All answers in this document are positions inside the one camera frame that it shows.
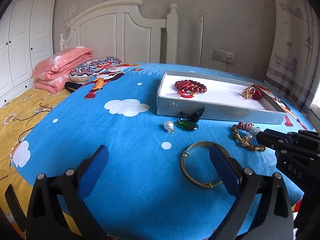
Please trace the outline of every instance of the decorative pillow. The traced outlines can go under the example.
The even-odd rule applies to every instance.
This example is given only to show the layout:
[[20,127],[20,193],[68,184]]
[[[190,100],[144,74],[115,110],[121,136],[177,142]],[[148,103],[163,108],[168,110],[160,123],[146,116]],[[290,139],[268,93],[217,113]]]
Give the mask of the decorative pillow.
[[70,71],[69,77],[73,82],[86,82],[90,79],[90,77],[98,75],[107,68],[120,64],[121,60],[116,57],[91,59],[74,67]]

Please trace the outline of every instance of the metal pole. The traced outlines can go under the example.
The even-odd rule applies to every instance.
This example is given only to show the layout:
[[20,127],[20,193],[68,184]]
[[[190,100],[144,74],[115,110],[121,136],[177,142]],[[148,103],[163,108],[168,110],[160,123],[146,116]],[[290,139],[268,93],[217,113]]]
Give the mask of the metal pole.
[[200,64],[201,64],[202,38],[203,38],[203,16],[201,16],[201,18],[200,18],[200,37],[199,37],[199,50],[198,50],[197,67],[200,67]]

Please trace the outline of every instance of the gold bracelet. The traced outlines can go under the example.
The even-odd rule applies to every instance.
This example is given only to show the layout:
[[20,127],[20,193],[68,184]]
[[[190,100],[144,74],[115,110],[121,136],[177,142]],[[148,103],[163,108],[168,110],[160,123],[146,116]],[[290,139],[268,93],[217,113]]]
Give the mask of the gold bracelet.
[[204,147],[204,148],[207,148],[209,149],[211,146],[215,145],[221,152],[223,152],[227,157],[230,157],[230,154],[227,152],[227,150],[225,148],[223,148],[221,145],[217,144],[217,143],[214,143],[214,142],[209,142],[209,141],[201,141],[201,142],[196,142],[194,144],[192,144],[191,146],[189,146],[188,149],[186,149],[185,151],[182,152],[182,158],[181,158],[181,166],[182,166],[182,171],[184,173],[184,175],[191,181],[193,182],[194,184],[197,184],[198,186],[200,187],[204,187],[204,188],[208,188],[208,189],[211,189],[217,185],[219,185],[220,183],[222,183],[222,181],[218,181],[214,184],[212,183],[201,183],[201,182],[198,182],[196,181],[195,179],[193,179],[187,172],[185,166],[184,166],[184,159],[186,157],[189,156],[189,151],[193,148],[196,148],[196,147]]
[[238,132],[238,128],[237,128],[237,125],[234,124],[232,126],[232,129],[233,129],[233,137],[236,139],[236,140],[239,140],[240,141],[240,145],[244,148],[244,147],[248,147],[250,148],[251,150],[253,150],[254,152],[255,151],[261,151],[261,152],[264,152],[267,148],[263,145],[251,145],[249,143],[249,141],[247,140],[246,137],[241,137],[239,132]]

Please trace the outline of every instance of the curtain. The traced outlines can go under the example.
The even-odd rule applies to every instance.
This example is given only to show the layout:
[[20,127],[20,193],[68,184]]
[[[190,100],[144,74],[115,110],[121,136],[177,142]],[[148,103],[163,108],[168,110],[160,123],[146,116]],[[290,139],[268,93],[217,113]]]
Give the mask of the curtain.
[[320,81],[319,19],[307,0],[276,0],[276,33],[265,82],[304,115]]

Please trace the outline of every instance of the screw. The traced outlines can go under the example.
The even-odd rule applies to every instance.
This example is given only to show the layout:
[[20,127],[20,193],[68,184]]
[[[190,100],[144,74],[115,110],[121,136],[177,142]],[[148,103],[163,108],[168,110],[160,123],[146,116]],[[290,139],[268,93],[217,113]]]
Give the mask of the screw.
[[250,168],[244,168],[244,173],[248,175],[252,175],[253,171]]
[[40,173],[38,176],[37,176],[37,179],[43,179],[44,178],[44,174],[43,173]]
[[73,169],[68,169],[67,171],[66,171],[66,175],[67,176],[71,176],[71,175],[73,175],[75,173],[75,170],[73,170]]
[[282,176],[281,176],[281,174],[279,172],[275,172],[275,177],[277,179],[281,179],[282,178]]

